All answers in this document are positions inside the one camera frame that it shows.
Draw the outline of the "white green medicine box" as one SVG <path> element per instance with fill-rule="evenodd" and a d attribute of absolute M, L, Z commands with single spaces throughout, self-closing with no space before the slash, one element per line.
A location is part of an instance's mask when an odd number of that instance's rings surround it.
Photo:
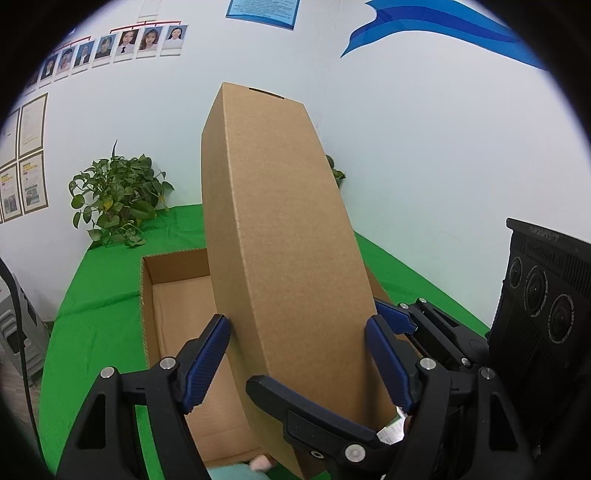
<path fill-rule="evenodd" d="M 399 406 L 396 407 L 396 412 L 396 417 L 377 433 L 377 438 L 386 445 L 394 445 L 403 441 L 410 427 L 412 417 Z"/>

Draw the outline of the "long brown cardboard box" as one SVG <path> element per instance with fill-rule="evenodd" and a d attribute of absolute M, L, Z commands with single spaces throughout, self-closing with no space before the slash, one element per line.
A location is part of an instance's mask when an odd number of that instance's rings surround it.
<path fill-rule="evenodd" d="M 201 134 L 215 304 L 238 390 L 267 375 L 379 429 L 396 414 L 365 343 L 370 280 L 304 105 L 224 83 Z"/>

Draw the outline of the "plush doll green hair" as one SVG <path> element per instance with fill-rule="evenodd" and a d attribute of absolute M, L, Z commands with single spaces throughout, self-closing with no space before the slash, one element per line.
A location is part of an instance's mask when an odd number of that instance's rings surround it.
<path fill-rule="evenodd" d="M 207 473 L 212 480 L 266 480 L 278 464 L 270 455 L 262 454 L 246 462 L 208 468 Z"/>

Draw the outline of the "large open cardboard tray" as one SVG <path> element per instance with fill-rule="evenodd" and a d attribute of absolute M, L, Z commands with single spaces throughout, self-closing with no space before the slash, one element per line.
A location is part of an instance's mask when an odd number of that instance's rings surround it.
<path fill-rule="evenodd" d="M 336 414 L 373 429 L 396 414 L 365 346 L 363 326 L 385 291 L 358 250 L 331 254 L 221 255 L 204 249 L 142 261 L 147 359 L 176 354 L 215 314 L 232 324 L 228 353 L 188 426 L 204 463 L 217 467 L 267 453 L 297 474 L 314 464 L 283 441 L 280 423 L 245 394 L 270 375 Z"/>

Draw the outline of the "right potted green plant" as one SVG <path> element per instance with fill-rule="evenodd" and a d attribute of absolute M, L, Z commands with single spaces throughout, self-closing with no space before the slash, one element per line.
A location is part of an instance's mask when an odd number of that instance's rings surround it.
<path fill-rule="evenodd" d="M 346 174 L 343 173 L 341 170 L 335 168 L 335 161 L 332 159 L 332 156 L 325 155 L 325 158 L 327 158 L 329 166 L 332 169 L 332 175 L 334 175 L 335 183 L 338 185 L 338 187 L 341 187 L 342 181 L 346 179 Z"/>

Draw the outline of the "potted green plant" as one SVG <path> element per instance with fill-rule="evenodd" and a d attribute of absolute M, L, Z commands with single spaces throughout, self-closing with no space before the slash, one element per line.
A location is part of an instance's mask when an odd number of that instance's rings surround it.
<path fill-rule="evenodd" d="M 346 174 L 343 173 L 341 170 L 335 168 L 335 161 L 332 159 L 332 156 L 325 155 L 325 158 L 327 158 L 329 166 L 332 169 L 332 175 L 334 175 L 335 183 L 338 185 L 338 187 L 341 187 L 342 181 L 346 179 Z"/>
<path fill-rule="evenodd" d="M 94 246 L 136 248 L 145 244 L 144 223 L 168 209 L 174 187 L 149 156 L 126 158 L 112 150 L 75 174 L 68 191 L 72 224 L 85 227 Z"/>

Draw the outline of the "left potted green plant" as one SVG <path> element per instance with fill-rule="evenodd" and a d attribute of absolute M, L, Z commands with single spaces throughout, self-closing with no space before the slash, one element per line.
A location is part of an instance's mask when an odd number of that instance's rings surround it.
<path fill-rule="evenodd" d="M 149 156 L 126 158 L 112 150 L 75 174 L 68 191 L 72 224 L 85 227 L 94 246 L 136 248 L 145 244 L 144 223 L 168 209 L 174 187 Z"/>

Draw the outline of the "row of portrait photos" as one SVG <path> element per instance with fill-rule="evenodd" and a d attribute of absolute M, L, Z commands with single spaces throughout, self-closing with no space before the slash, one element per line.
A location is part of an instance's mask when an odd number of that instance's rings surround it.
<path fill-rule="evenodd" d="M 179 22 L 141 22 L 112 29 L 92 38 L 83 37 L 52 52 L 24 87 L 34 91 L 49 84 L 114 63 L 158 56 L 179 56 L 188 25 Z"/>

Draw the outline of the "framed certificates on wall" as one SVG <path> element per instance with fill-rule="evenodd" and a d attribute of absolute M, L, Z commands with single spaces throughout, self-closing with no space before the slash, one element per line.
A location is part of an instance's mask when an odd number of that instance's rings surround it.
<path fill-rule="evenodd" d="M 48 94 L 13 110 L 1 127 L 1 222 L 49 206 L 44 158 Z"/>

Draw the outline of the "blue wall banner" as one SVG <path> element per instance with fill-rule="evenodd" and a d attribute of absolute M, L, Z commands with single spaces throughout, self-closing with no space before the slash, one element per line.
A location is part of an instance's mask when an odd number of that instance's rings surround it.
<path fill-rule="evenodd" d="M 547 66 L 512 29 L 473 8 L 451 0 L 385 0 L 367 3 L 376 13 L 371 22 L 349 35 L 349 54 L 388 36 L 428 32 L 455 38 L 545 71 Z"/>

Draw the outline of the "blue wall poster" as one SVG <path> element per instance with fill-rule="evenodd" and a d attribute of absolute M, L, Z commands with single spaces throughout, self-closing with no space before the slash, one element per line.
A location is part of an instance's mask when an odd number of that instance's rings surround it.
<path fill-rule="evenodd" d="M 231 0 L 226 18 L 293 30 L 298 0 Z"/>

